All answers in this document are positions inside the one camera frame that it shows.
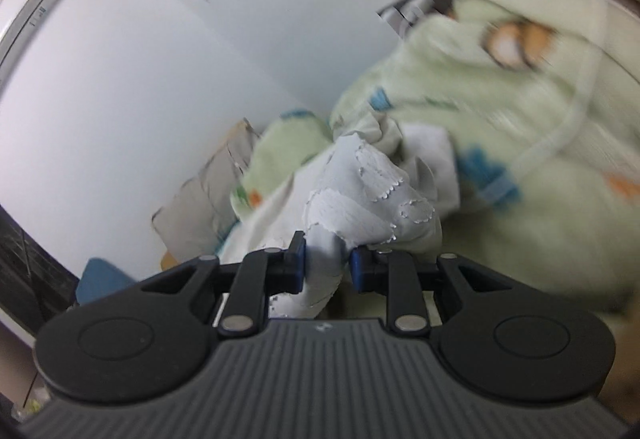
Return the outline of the green cartoon fleece blanket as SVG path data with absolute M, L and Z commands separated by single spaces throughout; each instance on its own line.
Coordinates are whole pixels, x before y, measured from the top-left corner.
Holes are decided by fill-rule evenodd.
M 400 124 L 445 128 L 460 207 L 442 219 L 454 251 L 596 311 L 639 288 L 639 0 L 454 0 L 334 106 L 317 147 L 306 119 L 275 122 L 256 148 L 240 223 L 343 134 L 390 142 Z

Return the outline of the grey pillow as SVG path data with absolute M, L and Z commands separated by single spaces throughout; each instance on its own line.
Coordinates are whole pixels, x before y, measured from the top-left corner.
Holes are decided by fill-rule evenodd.
M 247 120 L 238 121 L 200 171 L 152 214 L 152 228 L 179 263 L 216 254 L 238 222 L 230 196 L 250 167 L 258 139 Z

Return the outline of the mustard yellow pillow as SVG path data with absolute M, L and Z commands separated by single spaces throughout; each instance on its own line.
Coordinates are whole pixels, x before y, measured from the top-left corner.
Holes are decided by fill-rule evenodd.
M 169 251 L 166 251 L 163 257 L 160 258 L 160 269 L 162 271 L 170 270 L 179 265 L 179 261 L 173 255 L 171 255 Z

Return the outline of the blue covered chair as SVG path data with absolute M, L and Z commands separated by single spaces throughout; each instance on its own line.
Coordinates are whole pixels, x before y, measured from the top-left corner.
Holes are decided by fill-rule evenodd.
M 75 289 L 78 306 L 128 289 L 137 281 L 109 261 L 93 257 L 88 260 Z

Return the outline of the white air conditioner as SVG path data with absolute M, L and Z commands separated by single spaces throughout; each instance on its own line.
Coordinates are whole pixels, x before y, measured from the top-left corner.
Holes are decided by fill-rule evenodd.
M 56 0 L 1 0 L 1 86 Z

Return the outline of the white embroidered garment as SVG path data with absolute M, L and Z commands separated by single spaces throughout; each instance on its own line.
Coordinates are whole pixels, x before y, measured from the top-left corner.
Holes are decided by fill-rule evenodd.
M 221 251 L 238 263 L 251 251 L 306 240 L 304 287 L 269 300 L 273 318 L 318 317 L 361 245 L 431 256 L 442 219 L 460 207 L 454 147 L 445 128 L 399 126 L 390 142 L 361 130 L 343 134 L 291 174 L 237 225 Z

